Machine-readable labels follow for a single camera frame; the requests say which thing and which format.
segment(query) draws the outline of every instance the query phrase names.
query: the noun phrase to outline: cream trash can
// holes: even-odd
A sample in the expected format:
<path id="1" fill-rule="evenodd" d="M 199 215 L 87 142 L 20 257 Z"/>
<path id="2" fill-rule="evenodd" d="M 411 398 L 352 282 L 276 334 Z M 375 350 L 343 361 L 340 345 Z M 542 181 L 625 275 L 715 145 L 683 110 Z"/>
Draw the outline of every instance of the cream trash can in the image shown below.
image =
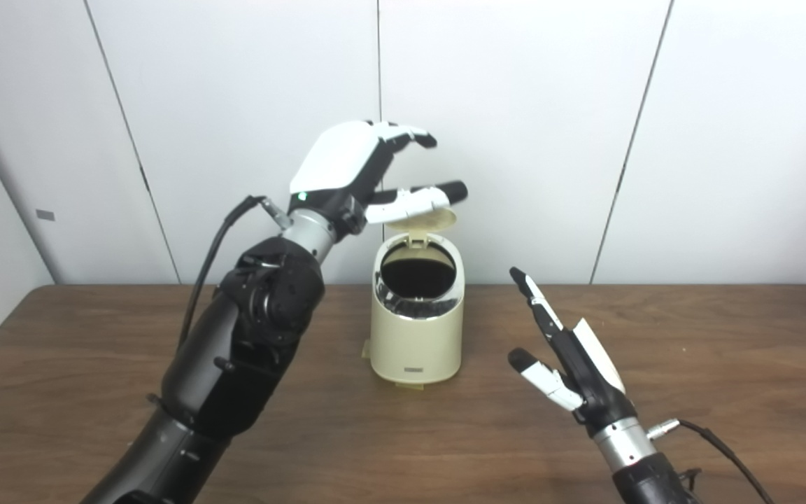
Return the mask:
<path id="1" fill-rule="evenodd" d="M 389 224 L 372 271 L 372 369 L 406 385 L 450 379 L 462 361 L 465 272 L 458 249 L 432 232 L 456 223 L 448 209 Z"/>

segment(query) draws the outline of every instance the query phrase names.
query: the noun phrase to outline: open lid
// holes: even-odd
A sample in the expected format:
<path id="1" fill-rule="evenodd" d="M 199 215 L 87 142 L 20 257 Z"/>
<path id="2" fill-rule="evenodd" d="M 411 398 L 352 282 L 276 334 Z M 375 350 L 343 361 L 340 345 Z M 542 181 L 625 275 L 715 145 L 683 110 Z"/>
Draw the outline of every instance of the open lid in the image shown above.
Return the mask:
<path id="1" fill-rule="evenodd" d="M 409 234 L 425 234 L 445 230 L 456 223 L 456 213 L 448 208 L 439 208 L 429 213 L 422 213 L 409 219 L 387 223 L 390 229 Z"/>

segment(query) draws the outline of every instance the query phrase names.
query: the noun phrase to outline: black robotic arm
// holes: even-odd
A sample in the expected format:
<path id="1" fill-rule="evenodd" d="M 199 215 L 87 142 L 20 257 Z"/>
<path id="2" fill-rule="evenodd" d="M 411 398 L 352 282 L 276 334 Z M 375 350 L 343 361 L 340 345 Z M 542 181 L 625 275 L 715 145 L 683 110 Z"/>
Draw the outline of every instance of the black robotic arm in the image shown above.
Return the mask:
<path id="1" fill-rule="evenodd" d="M 375 191 L 394 153 L 410 141 L 437 144 L 426 131 L 405 125 L 337 125 L 320 136 L 294 177 L 288 213 L 265 197 L 239 205 L 262 205 L 281 234 L 244 252 L 195 326 L 183 329 L 161 396 L 150 397 L 154 415 L 81 504 L 195 500 L 232 438 L 257 421 L 291 364 L 322 300 L 320 264 L 332 246 L 370 221 L 399 220 L 466 198 L 461 182 Z"/>

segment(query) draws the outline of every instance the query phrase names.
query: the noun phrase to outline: white fingertip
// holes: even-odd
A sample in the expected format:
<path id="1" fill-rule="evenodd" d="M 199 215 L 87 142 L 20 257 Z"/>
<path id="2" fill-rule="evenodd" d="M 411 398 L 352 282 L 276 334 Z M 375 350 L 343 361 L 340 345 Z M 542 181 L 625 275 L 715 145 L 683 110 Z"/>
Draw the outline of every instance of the white fingertip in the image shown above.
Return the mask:
<path id="1" fill-rule="evenodd" d="M 599 338 L 596 337 L 595 332 L 593 332 L 589 323 L 586 322 L 586 319 L 580 319 L 578 325 L 574 326 L 573 332 L 605 381 L 611 384 L 615 389 L 620 390 L 620 392 L 626 393 L 627 391 L 624 389 L 621 376 L 618 375 L 617 367 L 614 367 L 614 363 L 611 362 L 611 357 L 608 357 L 608 352 L 605 351 L 605 348 L 602 346 L 602 343 L 599 342 Z"/>
<path id="2" fill-rule="evenodd" d="M 394 223 L 416 215 L 427 214 L 439 208 L 449 208 L 450 198 L 438 188 L 423 188 L 416 192 L 397 191 L 397 199 L 389 204 L 370 204 L 365 209 L 365 220 L 370 224 Z"/>
<path id="3" fill-rule="evenodd" d="M 521 376 L 524 376 L 551 401 L 570 412 L 580 408 L 580 405 L 583 404 L 583 398 L 565 386 L 562 374 L 558 370 L 550 370 L 539 360 L 527 370 L 522 371 Z"/>
<path id="4" fill-rule="evenodd" d="M 556 311 L 553 310 L 553 307 L 549 306 L 549 302 L 546 301 L 543 291 L 540 290 L 540 287 L 537 286 L 537 283 L 535 283 L 534 279 L 526 274 L 524 275 L 524 283 L 528 285 L 531 297 L 533 298 L 531 299 L 530 304 L 542 306 L 546 310 L 546 313 L 549 314 L 550 318 L 553 319 L 553 322 L 556 322 L 557 328 L 559 328 L 560 331 L 563 331 L 565 326 L 562 324 L 562 321 L 559 320 L 559 316 L 556 315 Z"/>
<path id="5" fill-rule="evenodd" d="M 404 134 L 412 140 L 416 139 L 416 135 L 420 135 L 420 137 L 426 137 L 426 135 L 428 135 L 428 131 L 423 129 L 407 127 L 407 125 L 391 125 L 387 121 L 375 125 L 375 133 L 383 140 L 402 137 Z"/>

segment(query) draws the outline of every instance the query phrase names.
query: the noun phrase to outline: robotic hand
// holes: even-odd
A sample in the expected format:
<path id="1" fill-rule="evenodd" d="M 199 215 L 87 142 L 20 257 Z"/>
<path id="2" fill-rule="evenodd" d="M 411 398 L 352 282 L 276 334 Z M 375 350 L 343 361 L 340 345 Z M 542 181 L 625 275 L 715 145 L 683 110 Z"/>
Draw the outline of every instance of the robotic hand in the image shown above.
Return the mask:
<path id="1" fill-rule="evenodd" d="M 462 182 L 376 192 L 410 141 L 426 131 L 348 122 L 320 135 L 291 181 L 288 213 L 249 197 L 227 217 L 192 294 L 180 346 L 153 417 L 83 504 L 188 504 L 237 434 L 248 430 L 294 358 L 325 287 L 320 264 L 335 243 L 367 223 L 396 221 L 467 197 Z M 226 229 L 260 204 L 282 229 L 241 255 L 188 330 L 199 287 Z"/>
<path id="2" fill-rule="evenodd" d="M 581 319 L 573 329 L 566 328 L 527 274 L 517 268 L 509 273 L 528 299 L 534 320 L 565 374 L 549 369 L 522 348 L 509 352 L 511 366 L 586 427 L 608 462 L 625 503 L 698 504 L 691 490 L 682 486 L 681 475 L 652 444 L 680 421 L 659 424 L 646 433 L 624 393 L 617 369 L 586 320 Z"/>

